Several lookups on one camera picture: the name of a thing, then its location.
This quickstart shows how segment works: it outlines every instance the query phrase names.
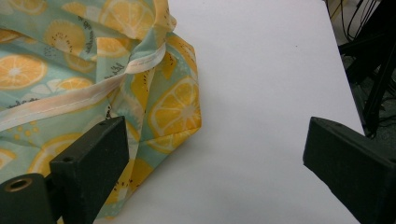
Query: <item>fabric bag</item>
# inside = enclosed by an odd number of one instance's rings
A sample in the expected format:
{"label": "fabric bag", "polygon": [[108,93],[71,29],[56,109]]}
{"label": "fabric bag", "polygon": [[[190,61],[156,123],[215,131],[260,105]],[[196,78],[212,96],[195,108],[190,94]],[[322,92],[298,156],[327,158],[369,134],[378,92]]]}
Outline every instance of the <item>fabric bag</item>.
{"label": "fabric bag", "polygon": [[0,1],[0,182],[48,175],[94,124],[124,116],[130,161],[98,217],[201,127],[193,47],[166,0]]}

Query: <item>white strap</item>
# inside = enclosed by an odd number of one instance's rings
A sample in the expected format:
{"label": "white strap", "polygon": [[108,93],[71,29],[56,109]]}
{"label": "white strap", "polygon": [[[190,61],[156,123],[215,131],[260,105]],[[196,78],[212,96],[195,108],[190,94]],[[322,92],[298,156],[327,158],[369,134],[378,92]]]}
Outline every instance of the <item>white strap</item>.
{"label": "white strap", "polygon": [[41,99],[19,105],[0,112],[0,132],[34,120],[45,119],[93,105],[116,89],[126,74],[136,74],[149,70],[161,62],[166,52],[163,44],[154,53],[132,60],[125,73],[103,80],[90,87],[70,91],[66,94]]}

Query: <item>screw hole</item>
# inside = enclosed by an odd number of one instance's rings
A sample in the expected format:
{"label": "screw hole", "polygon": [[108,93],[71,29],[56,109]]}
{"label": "screw hole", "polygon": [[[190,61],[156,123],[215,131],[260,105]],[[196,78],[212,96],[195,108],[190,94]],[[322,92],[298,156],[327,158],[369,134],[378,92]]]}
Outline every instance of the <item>screw hole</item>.
{"label": "screw hole", "polygon": [[32,184],[31,178],[17,179],[6,185],[6,191],[15,192],[21,189],[25,189],[31,184]]}
{"label": "screw hole", "polygon": [[73,157],[65,157],[62,161],[64,161],[64,162],[70,162],[70,161],[73,161],[73,160],[74,160]]}

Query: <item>white tabletop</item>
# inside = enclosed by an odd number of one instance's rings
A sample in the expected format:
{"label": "white tabletop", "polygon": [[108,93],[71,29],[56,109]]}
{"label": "white tabletop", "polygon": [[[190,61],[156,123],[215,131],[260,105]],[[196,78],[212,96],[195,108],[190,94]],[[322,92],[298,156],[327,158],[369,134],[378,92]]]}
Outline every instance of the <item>white tabletop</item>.
{"label": "white tabletop", "polygon": [[112,223],[358,223],[303,166],[309,119],[362,133],[320,0],[169,0],[195,46],[203,128]]}

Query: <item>lemon slice print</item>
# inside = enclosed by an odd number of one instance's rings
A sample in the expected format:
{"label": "lemon slice print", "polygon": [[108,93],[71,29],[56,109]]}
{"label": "lemon slice print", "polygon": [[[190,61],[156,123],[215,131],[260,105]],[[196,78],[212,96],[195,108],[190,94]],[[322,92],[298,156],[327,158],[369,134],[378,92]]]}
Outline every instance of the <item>lemon slice print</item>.
{"label": "lemon slice print", "polygon": [[20,36],[21,34],[18,32],[0,29],[0,44],[9,43]]}
{"label": "lemon slice print", "polygon": [[39,15],[47,8],[47,2],[44,0],[8,0],[8,2],[17,10],[29,15]]}
{"label": "lemon slice print", "polygon": [[163,137],[150,139],[147,141],[147,144],[163,154],[170,154],[178,146],[180,146],[180,144],[186,141],[186,139],[188,139],[191,135],[193,135],[197,131],[198,128],[189,129],[181,133],[173,133]]}
{"label": "lemon slice print", "polygon": [[191,77],[181,79],[152,107],[148,125],[154,135],[181,133],[201,126],[198,85]]}
{"label": "lemon slice print", "polygon": [[101,13],[99,7],[86,6],[80,2],[71,2],[64,4],[62,9],[90,21],[99,22],[99,15]]}
{"label": "lemon slice print", "polygon": [[78,56],[85,47],[82,28],[71,21],[55,20],[44,33],[44,41],[63,52]]}
{"label": "lemon slice print", "polygon": [[134,161],[134,169],[132,170],[131,183],[129,184],[131,192],[134,192],[153,170],[154,168],[152,168],[146,161],[136,159]]}
{"label": "lemon slice print", "polygon": [[55,137],[45,143],[31,163],[27,173],[40,173],[46,176],[50,173],[49,162],[63,152],[81,136],[80,133],[70,133]]}
{"label": "lemon slice print", "polygon": [[98,56],[119,58],[130,53],[132,40],[129,38],[98,37]]}
{"label": "lemon slice print", "polygon": [[32,55],[0,58],[0,90],[22,89],[37,83],[47,74],[47,63]]}
{"label": "lemon slice print", "polygon": [[143,108],[146,108],[148,102],[149,87],[154,73],[155,69],[149,69],[148,71],[135,74],[131,83],[131,90]]}
{"label": "lemon slice print", "polygon": [[17,155],[15,155],[15,153],[0,148],[0,169],[5,167],[9,162],[15,160],[15,158],[17,158]]}
{"label": "lemon slice print", "polygon": [[163,56],[163,60],[157,66],[157,70],[161,71],[166,79],[169,79],[172,76],[172,73],[175,70],[176,65],[177,65],[177,59],[172,54],[165,52],[165,55]]}
{"label": "lemon slice print", "polygon": [[78,90],[89,87],[92,85],[92,82],[84,77],[70,77],[58,84],[58,88],[63,90]]}
{"label": "lemon slice print", "polygon": [[191,70],[195,74],[198,74],[194,48],[177,35],[170,36],[166,42],[172,48],[176,49],[183,56],[184,60],[186,60],[186,63],[191,68]]}
{"label": "lemon slice print", "polygon": [[66,60],[69,68],[81,73],[90,73],[96,67],[95,63],[85,61],[73,54],[64,53],[64,59]]}
{"label": "lemon slice print", "polygon": [[107,0],[100,23],[132,39],[143,39],[154,23],[154,15],[149,6],[140,0]]}
{"label": "lemon slice print", "polygon": [[85,18],[85,13],[87,12],[87,7],[79,2],[66,3],[62,6],[62,9]]}

